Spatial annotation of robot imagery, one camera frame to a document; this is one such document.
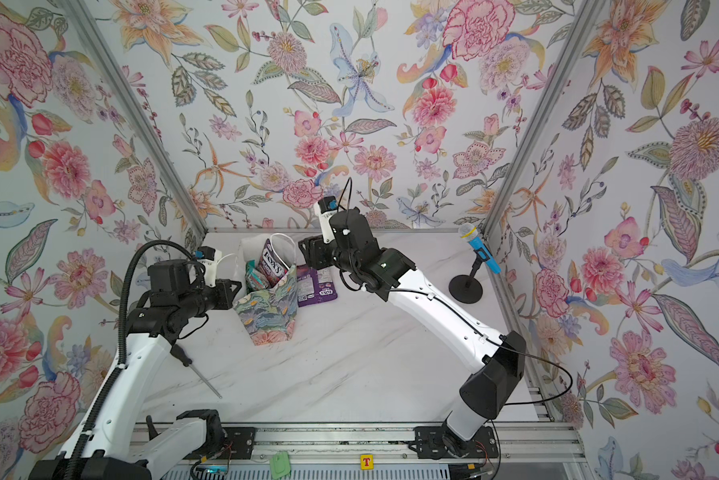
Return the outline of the pink purple Fox's candy bag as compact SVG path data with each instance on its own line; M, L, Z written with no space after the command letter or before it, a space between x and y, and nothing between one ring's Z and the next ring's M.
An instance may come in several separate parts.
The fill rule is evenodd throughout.
M257 263L257 269L264 275L271 287L287 276L289 266L276 253L270 239L265 240Z

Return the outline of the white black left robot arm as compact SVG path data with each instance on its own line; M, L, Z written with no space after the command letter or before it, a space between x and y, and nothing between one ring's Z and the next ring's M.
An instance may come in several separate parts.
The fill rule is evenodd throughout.
M214 409L180 414L167 430L149 431L137 452L130 450L139 413L158 370L168 358L185 368L193 362L179 345L183 329L193 318L212 310L229 310L242 284L220 279L217 270L225 256L201 246L190 252L172 241L166 247L180 258L147 268L149 288L131 304L129 294L141 257L158 241L149 241L133 254L123 276L117 352L81 426L57 456L37 462L32 479L160 479L184 458L204 461L219 456L230 444Z

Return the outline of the floral white paper bag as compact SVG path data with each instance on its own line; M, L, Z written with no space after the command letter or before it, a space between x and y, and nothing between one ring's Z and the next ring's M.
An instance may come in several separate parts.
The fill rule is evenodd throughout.
M254 260L256 267L265 240L270 239L276 253L287 263L289 272L269 290L248 292L245 285L245 263ZM245 238L234 256L235 278L242 290L234 300L233 310L250 340L256 346L291 340L295 330L297 302L296 244L283 233Z

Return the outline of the purple snack packet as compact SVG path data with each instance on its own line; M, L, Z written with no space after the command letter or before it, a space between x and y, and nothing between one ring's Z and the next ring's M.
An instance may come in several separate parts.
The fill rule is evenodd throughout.
M297 302L307 307L337 300L338 294L328 269L297 266Z

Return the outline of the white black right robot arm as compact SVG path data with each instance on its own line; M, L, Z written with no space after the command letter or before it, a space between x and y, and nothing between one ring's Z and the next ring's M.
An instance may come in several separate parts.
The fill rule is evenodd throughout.
M317 201L321 234L299 241L307 266L337 269L351 290L375 294L413 316L451 348L469 372L453 410L443 422L439 445L457 458L485 423L497 419L525 373L527 344L517 333L503 334L480 322L436 288L413 260L382 248L367 218L328 196Z

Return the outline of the green Fox's candy bag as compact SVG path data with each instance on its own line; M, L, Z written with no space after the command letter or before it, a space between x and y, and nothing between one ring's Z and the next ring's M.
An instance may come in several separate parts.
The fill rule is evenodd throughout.
M244 280L248 292L264 291L270 288L268 278L256 267L254 260L245 263Z

